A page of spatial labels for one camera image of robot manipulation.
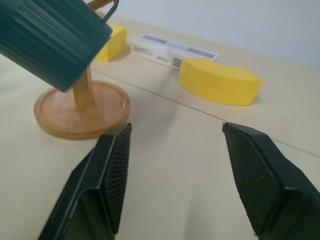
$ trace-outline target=wooden mug holder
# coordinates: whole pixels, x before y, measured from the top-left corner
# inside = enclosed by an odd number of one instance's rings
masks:
[[[88,67],[69,91],[52,89],[41,95],[33,112],[38,125],[51,135],[93,139],[127,121],[130,100],[118,86],[92,81]]]

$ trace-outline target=mug handle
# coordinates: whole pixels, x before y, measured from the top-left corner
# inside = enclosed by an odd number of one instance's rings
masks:
[[[93,0],[91,2],[88,3],[88,6],[93,10],[97,10],[99,8],[102,8],[103,6],[109,4],[113,2],[113,6],[111,7],[111,9],[106,13],[106,15],[104,16],[104,18],[102,19],[103,22],[107,22],[109,20],[109,18],[112,16],[112,14],[114,14],[114,12],[116,11],[118,5],[119,5],[119,0]]]

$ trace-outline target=yellow foam block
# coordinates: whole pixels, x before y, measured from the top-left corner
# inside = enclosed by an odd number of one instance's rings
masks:
[[[204,58],[182,60],[178,83],[191,94],[219,104],[250,105],[262,80],[242,67]]]
[[[109,62],[119,55],[127,46],[127,30],[123,26],[110,24],[113,32],[111,38],[97,54],[96,59]]]

